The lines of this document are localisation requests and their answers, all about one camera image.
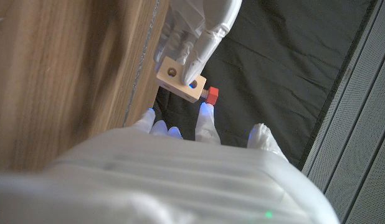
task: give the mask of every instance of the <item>black cloth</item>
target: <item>black cloth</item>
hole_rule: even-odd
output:
[[[222,144],[246,147],[253,125],[264,123],[297,166],[370,2],[243,0],[202,72],[206,88],[219,89]],[[155,103],[158,119],[191,140],[199,107],[162,88]]]

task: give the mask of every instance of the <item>perforated panel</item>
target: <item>perforated panel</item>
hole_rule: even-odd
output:
[[[364,181],[384,133],[385,61],[326,190],[325,195],[340,220],[345,218],[349,206],[354,203],[354,196]]]
[[[321,124],[321,128],[317,133],[317,137],[315,139],[315,142],[313,143],[313,146],[311,147],[311,150],[309,152],[309,155],[307,157],[307,160],[305,162],[305,165],[303,166],[302,173],[304,173],[306,176],[310,173],[311,167],[316,159],[316,156],[318,154],[318,150],[324,140],[325,134],[328,130],[328,127],[330,126],[331,120],[334,117],[336,108],[338,107],[342,94],[345,92],[345,88],[348,84],[348,81],[350,79],[350,76],[353,72],[354,67],[356,66],[356,63],[359,59],[359,56],[362,52],[362,49],[364,47],[365,42],[367,41],[369,32],[371,28],[373,27],[373,24],[375,22],[375,18],[378,15],[378,10],[381,6],[382,1],[378,1],[373,9],[373,13],[371,14],[370,18],[368,19],[368,23],[366,27],[364,28],[364,31],[362,33],[362,36],[360,37],[360,41],[357,44],[356,49],[353,52],[352,58],[350,60],[350,63],[348,64],[348,67],[346,68],[345,73],[343,74],[343,77],[341,79],[341,82],[339,84],[338,90],[335,93],[335,96],[330,104],[330,107],[328,108],[328,111],[326,113],[326,116]]]
[[[385,223],[385,140],[346,223]]]
[[[309,178],[323,191],[385,58],[385,1],[326,133]]]

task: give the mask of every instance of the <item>wooden surface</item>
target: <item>wooden surface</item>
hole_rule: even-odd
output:
[[[140,60],[156,4],[0,0],[0,170],[39,170],[152,106],[152,58],[168,0],[157,5]]]

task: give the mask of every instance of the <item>red nut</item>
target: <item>red nut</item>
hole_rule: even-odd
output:
[[[217,97],[219,96],[219,90],[214,87],[209,87],[208,94],[206,98],[206,103],[210,103],[212,105],[216,104]]]

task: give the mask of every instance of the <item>wooden cube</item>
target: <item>wooden cube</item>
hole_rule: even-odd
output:
[[[180,63],[165,57],[158,74],[156,74],[156,81],[159,86],[191,103],[195,103],[204,89],[206,78],[198,75],[191,85],[184,85],[180,80],[182,73],[183,66]]]

